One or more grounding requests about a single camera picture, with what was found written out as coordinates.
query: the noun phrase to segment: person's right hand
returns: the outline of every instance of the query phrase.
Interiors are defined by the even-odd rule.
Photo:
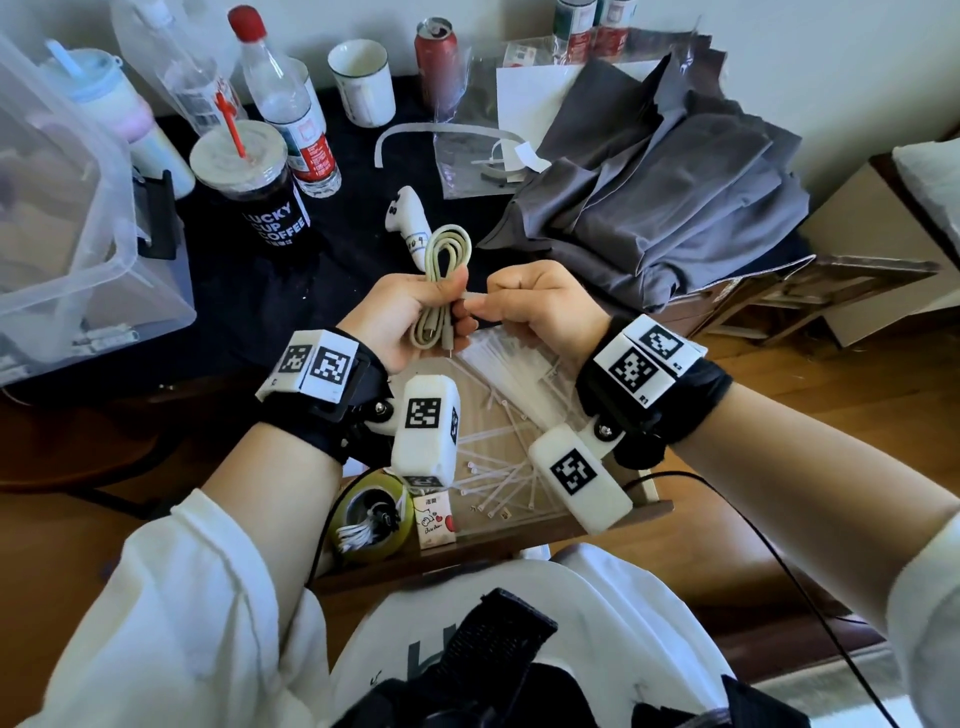
[[[527,344],[540,341],[575,372],[587,362],[610,327],[611,317],[555,260],[539,260],[497,271],[487,279],[487,294],[453,307],[454,315],[502,321]]]

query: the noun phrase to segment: wrist-mounted device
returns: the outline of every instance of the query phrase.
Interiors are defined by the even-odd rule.
[[[649,316],[613,319],[577,377],[592,421],[579,433],[559,425],[531,447],[538,471],[588,533],[606,530],[633,508],[601,464],[609,452],[625,468],[657,465],[704,420],[732,379],[687,341]]]
[[[448,376],[413,376],[395,399],[387,371],[363,343],[337,328],[295,331],[256,396],[261,422],[341,463],[390,465],[414,495],[453,483],[460,394]]]

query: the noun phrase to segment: black tablecloth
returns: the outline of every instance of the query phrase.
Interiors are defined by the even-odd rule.
[[[416,77],[395,79],[393,123],[427,119]],[[245,367],[270,368],[292,331],[332,327],[388,273],[416,273],[399,233],[383,228],[388,203],[409,184],[430,224],[456,223],[481,240],[499,220],[508,195],[445,201],[428,133],[398,134],[373,167],[383,129],[347,120],[335,89],[320,93],[327,139],[343,174],[340,191],[325,200],[304,196],[319,251],[297,261],[262,255],[262,243],[219,196],[198,183],[178,203],[185,225],[196,322],[173,333],[104,354],[11,387],[19,399],[78,404],[142,395],[161,385]],[[196,136],[179,117],[161,126],[186,158]],[[511,251],[474,251],[470,289],[486,290],[494,270],[526,259]]]

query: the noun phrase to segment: tape roll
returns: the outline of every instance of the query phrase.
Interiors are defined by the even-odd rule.
[[[387,538],[370,546],[363,546],[343,554],[348,564],[373,564],[392,556],[403,546],[414,522],[414,505],[403,481],[395,475],[384,473],[383,470],[367,471],[347,486],[347,493],[333,512],[327,539],[331,546],[336,547],[336,532],[338,528],[352,525],[366,517],[366,508],[358,507],[368,491],[380,491],[389,496],[396,505],[399,514],[399,529]]]

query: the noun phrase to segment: folded gray cloth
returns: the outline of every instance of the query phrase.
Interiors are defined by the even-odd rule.
[[[588,62],[538,149],[553,164],[480,247],[543,253],[636,311],[771,250],[807,213],[787,171],[800,138],[700,92],[705,77],[672,57],[642,82]]]

